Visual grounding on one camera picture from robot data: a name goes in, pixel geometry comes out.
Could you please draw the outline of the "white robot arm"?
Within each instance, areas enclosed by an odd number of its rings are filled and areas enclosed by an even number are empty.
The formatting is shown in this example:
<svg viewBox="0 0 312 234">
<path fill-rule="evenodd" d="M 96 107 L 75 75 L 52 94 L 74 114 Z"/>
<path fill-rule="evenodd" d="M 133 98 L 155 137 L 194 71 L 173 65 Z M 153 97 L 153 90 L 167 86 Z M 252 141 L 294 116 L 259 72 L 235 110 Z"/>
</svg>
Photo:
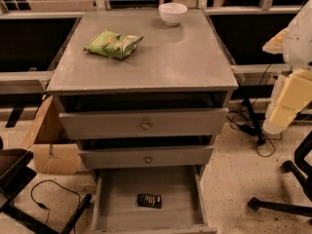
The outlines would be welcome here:
<svg viewBox="0 0 312 234">
<path fill-rule="evenodd" d="M 263 130 L 276 135 L 285 130 L 312 101 L 312 1 L 309 0 L 289 25 L 262 47 L 269 54 L 282 54 L 293 72 L 279 75 L 266 109 Z"/>
</svg>

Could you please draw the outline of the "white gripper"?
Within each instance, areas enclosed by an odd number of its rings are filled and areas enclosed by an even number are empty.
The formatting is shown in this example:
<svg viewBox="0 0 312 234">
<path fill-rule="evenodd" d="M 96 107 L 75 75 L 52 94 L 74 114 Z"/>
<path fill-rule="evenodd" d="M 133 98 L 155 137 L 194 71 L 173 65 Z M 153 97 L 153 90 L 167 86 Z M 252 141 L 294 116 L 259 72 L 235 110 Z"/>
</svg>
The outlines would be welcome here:
<svg viewBox="0 0 312 234">
<path fill-rule="evenodd" d="M 262 51 L 277 55 L 283 52 L 284 28 L 266 42 Z M 289 76 L 279 75 L 265 112 L 263 130 L 276 135 L 287 128 L 296 114 L 312 101 L 312 70 L 298 69 Z"/>
</svg>

